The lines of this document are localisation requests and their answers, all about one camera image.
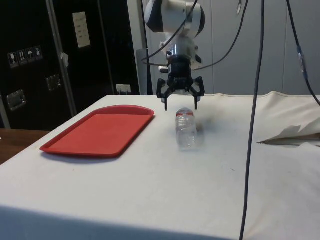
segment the black door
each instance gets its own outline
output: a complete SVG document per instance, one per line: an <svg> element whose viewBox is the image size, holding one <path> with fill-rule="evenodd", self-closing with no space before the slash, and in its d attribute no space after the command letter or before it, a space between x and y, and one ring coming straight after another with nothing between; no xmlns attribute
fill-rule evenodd
<svg viewBox="0 0 320 240"><path fill-rule="evenodd" d="M0 91L13 129L71 117L45 0L1 0Z"/></svg>
<svg viewBox="0 0 320 240"><path fill-rule="evenodd" d="M53 0L53 6L63 51L68 55L76 110L80 112L114 93L98 2Z"/></svg>

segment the white paper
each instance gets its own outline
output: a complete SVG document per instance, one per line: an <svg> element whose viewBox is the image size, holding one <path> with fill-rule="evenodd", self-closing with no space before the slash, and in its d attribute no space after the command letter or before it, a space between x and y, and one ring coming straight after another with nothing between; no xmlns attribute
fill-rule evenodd
<svg viewBox="0 0 320 240"><path fill-rule="evenodd" d="M76 40L79 48L90 46L90 37L87 25L86 13L76 12L72 14Z"/></svg>

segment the sticker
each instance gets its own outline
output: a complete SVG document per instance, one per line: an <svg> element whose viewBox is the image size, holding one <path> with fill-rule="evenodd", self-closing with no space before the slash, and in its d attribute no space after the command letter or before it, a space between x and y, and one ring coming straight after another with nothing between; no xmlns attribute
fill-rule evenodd
<svg viewBox="0 0 320 240"><path fill-rule="evenodd" d="M90 46L90 37L88 32L88 25L87 25L87 17L86 13L83 12L76 12L72 13L74 29L76 40L78 42L79 48L84 48Z"/></svg>
<svg viewBox="0 0 320 240"><path fill-rule="evenodd" d="M26 53L26 58L28 60L28 63L32 63L36 60L35 50L33 47L27 48L25 50L25 53Z"/></svg>
<svg viewBox="0 0 320 240"><path fill-rule="evenodd" d="M42 55L42 50L40 46L35 46L34 47L34 55L35 55L35 59L36 60L41 60L43 59L43 55Z"/></svg>
<svg viewBox="0 0 320 240"><path fill-rule="evenodd" d="M24 65L28 63L25 50L17 51L16 54L18 56L20 65Z"/></svg>
<svg viewBox="0 0 320 240"><path fill-rule="evenodd" d="M13 68L19 67L17 54L15 52L8 53L8 59L9 59L10 68L13 69Z"/></svg>

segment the white wall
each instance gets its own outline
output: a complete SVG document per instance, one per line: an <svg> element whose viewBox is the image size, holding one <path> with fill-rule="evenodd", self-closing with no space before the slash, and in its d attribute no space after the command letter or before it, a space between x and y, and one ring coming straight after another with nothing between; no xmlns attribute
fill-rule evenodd
<svg viewBox="0 0 320 240"><path fill-rule="evenodd" d="M148 1L143 0L144 8ZM237 33L241 15L236 14L238 0L199 0L199 3L206 14L206 25L195 43L199 46L198 55L203 64L209 65L219 60L229 49ZM308 64L310 83L320 94L320 1L291 0L291 7ZM203 77L206 93L253 93L259 54L260 9L261 1L250 0L242 32L229 57L215 67L193 73L193 78ZM164 40L163 35L147 28L147 42L151 53ZM159 53L151 62L163 64L165 56ZM151 77L155 92L158 78L166 79L168 76L159 73L157 67L151 67ZM270 91L309 94L300 72L285 0L266 0L265 3L265 42L259 89L260 94Z"/></svg>

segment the water bottle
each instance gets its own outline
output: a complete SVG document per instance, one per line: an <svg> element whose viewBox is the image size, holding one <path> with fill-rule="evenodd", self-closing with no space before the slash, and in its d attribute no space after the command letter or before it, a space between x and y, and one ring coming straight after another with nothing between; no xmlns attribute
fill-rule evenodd
<svg viewBox="0 0 320 240"><path fill-rule="evenodd" d="M176 142L182 150L194 148L197 138L197 127L194 112L182 108L175 117Z"/></svg>

